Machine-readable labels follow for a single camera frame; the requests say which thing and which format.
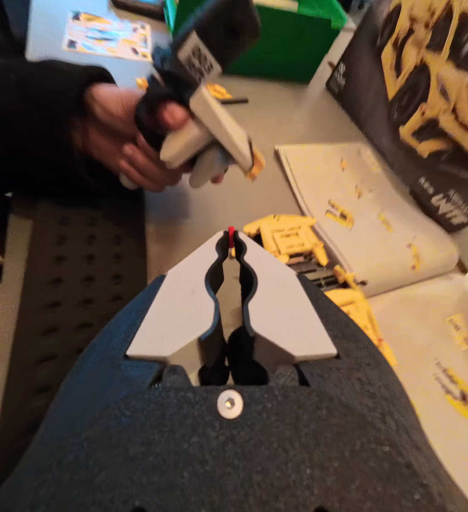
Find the person's left forearm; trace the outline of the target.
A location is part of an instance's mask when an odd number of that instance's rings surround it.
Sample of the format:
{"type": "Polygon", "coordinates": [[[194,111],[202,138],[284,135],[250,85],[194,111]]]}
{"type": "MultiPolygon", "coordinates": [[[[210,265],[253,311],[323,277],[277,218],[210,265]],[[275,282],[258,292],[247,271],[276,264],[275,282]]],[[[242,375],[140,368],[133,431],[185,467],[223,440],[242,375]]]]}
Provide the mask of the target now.
{"type": "Polygon", "coordinates": [[[102,67],[0,55],[0,196],[103,195],[116,176],[78,143],[85,93],[115,84],[102,67]]]}

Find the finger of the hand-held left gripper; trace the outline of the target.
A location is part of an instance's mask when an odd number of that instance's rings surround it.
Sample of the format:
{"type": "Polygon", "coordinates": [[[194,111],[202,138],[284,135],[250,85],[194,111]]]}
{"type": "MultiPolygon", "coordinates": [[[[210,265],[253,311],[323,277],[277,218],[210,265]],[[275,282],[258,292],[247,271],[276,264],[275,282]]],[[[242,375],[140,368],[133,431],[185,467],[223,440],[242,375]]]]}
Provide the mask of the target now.
{"type": "Polygon", "coordinates": [[[189,100],[189,107],[195,119],[212,136],[212,143],[197,160],[194,174],[200,176],[205,162],[211,163],[208,177],[225,173],[236,164],[246,177],[255,177],[255,147],[245,129],[208,91],[207,86],[199,86],[189,100]]]}

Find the open instruction booklet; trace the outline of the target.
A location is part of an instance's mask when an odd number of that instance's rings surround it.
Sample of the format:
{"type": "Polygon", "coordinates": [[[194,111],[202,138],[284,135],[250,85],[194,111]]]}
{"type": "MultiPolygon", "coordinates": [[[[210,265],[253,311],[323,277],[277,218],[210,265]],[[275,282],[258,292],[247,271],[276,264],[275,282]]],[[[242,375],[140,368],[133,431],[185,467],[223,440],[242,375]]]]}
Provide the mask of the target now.
{"type": "Polygon", "coordinates": [[[401,380],[468,497],[468,287],[452,238],[398,193],[365,144],[278,145],[303,214],[360,298],[343,309],[401,380]]]}

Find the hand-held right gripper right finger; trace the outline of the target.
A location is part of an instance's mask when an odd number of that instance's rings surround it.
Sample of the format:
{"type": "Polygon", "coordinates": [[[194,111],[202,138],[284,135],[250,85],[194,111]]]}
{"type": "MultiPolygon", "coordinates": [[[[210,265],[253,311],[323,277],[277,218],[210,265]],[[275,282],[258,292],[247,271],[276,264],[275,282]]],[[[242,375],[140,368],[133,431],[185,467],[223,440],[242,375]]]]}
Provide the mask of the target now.
{"type": "Polygon", "coordinates": [[[266,385],[281,367],[335,358],[338,350],[305,281],[247,235],[236,231],[232,241],[242,301],[242,324],[227,343],[234,383],[266,385]]]}

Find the yellow brick beam piece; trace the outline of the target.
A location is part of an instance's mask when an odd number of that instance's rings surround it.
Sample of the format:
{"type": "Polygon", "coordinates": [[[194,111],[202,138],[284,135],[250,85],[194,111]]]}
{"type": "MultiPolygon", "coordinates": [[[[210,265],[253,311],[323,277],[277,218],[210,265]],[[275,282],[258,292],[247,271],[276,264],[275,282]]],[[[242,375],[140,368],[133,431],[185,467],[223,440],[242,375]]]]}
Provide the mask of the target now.
{"type": "Polygon", "coordinates": [[[249,171],[245,171],[245,177],[251,182],[255,181],[259,174],[264,170],[266,162],[261,152],[256,148],[252,147],[253,163],[249,171]]]}

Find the person's left hand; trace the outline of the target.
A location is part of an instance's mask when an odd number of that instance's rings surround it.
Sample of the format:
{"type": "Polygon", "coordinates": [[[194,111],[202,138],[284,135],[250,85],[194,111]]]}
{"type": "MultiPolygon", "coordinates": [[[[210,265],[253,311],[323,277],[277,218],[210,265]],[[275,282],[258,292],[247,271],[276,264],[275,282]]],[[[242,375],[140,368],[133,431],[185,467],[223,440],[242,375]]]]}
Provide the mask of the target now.
{"type": "Polygon", "coordinates": [[[114,84],[90,86],[84,96],[87,113],[79,126],[79,141],[88,156],[131,187],[158,193],[177,185],[191,168],[187,164],[167,168],[159,151],[139,132],[135,112],[143,95],[142,89],[114,84]]]}

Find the green plastic bin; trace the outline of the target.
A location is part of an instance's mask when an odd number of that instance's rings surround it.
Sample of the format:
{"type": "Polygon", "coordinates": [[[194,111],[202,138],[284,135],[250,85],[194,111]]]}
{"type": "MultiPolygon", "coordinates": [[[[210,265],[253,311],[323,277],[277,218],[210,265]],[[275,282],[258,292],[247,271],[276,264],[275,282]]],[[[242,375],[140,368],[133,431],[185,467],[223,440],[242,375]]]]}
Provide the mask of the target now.
{"type": "Polygon", "coordinates": [[[331,48],[347,15],[339,1],[165,1],[167,27],[176,42],[208,7],[222,8],[220,20],[207,21],[214,41],[196,32],[212,52],[238,50],[242,39],[255,36],[236,59],[222,63],[226,75],[309,82],[331,48]]]}

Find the yellow brick car model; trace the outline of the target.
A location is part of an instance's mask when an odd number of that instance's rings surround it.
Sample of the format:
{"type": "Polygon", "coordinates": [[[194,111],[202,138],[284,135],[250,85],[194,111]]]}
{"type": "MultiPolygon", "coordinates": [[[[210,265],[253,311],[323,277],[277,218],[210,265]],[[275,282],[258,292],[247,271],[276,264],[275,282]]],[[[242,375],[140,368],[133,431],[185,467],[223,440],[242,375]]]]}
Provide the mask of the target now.
{"type": "Polygon", "coordinates": [[[395,367],[396,356],[384,341],[376,316],[364,294],[367,282],[358,280],[340,264],[329,262],[325,244],[313,228],[315,223],[316,219],[312,217],[273,214],[246,224],[243,234],[326,293],[369,337],[387,362],[395,367]]]}

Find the black brick set box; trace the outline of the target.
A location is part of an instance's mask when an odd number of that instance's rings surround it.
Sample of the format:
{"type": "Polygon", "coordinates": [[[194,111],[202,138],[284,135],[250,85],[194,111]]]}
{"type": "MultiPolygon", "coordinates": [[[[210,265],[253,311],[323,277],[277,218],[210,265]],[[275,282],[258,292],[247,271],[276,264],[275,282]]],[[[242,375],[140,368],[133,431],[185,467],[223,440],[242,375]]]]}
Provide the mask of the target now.
{"type": "Polygon", "coordinates": [[[426,215],[468,227],[468,1],[375,1],[326,88],[426,215]]]}

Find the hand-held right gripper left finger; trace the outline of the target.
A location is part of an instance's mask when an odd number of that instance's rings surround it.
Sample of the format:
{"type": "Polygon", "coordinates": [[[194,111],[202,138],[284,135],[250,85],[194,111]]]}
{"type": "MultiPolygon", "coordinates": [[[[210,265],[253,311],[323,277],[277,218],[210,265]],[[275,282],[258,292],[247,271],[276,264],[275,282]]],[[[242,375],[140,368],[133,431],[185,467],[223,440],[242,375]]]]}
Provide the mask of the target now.
{"type": "Polygon", "coordinates": [[[161,277],[126,351],[129,359],[181,366],[203,386],[227,384],[227,343],[217,292],[228,253],[229,232],[220,231],[161,277]]]}

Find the yellow brick with black axle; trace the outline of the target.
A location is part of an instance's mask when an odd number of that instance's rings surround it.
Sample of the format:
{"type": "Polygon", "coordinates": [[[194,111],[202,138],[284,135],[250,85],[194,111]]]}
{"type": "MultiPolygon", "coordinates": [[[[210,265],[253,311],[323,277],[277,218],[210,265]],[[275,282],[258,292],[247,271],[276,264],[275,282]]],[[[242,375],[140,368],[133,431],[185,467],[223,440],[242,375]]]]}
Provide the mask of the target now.
{"type": "Polygon", "coordinates": [[[246,105],[249,103],[249,99],[246,96],[234,96],[218,83],[208,82],[206,88],[223,105],[246,105]]]}

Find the colourful sticker sheet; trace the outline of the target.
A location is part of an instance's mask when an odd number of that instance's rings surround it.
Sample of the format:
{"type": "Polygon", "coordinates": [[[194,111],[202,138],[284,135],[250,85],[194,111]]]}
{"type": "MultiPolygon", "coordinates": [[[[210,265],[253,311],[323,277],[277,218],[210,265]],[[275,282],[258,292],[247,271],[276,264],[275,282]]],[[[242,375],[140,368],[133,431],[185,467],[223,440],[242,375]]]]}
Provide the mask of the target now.
{"type": "Polygon", "coordinates": [[[148,23],[74,10],[67,18],[62,48],[68,52],[153,62],[148,23]]]}

